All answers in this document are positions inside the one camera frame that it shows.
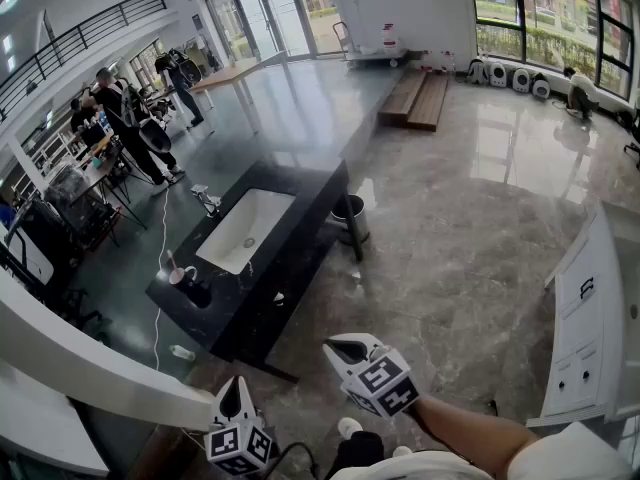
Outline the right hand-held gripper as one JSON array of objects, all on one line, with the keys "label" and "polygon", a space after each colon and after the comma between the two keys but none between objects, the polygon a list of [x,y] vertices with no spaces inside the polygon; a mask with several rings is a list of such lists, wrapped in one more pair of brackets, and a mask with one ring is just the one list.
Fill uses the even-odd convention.
[{"label": "right hand-held gripper", "polygon": [[342,390],[361,409],[379,417],[394,417],[418,398],[411,368],[396,349],[390,349],[360,368],[360,352],[383,344],[368,333],[344,333],[327,338],[323,351],[338,375]]}]

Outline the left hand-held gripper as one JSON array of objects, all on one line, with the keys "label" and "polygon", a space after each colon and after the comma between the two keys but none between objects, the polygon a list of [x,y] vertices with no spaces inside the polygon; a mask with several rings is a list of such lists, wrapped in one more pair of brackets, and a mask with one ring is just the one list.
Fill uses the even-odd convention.
[{"label": "left hand-held gripper", "polygon": [[[248,420],[230,422],[239,413]],[[204,437],[209,463],[231,476],[246,476],[266,470],[273,440],[264,421],[257,417],[243,376],[231,377],[215,395],[214,423]]]}]

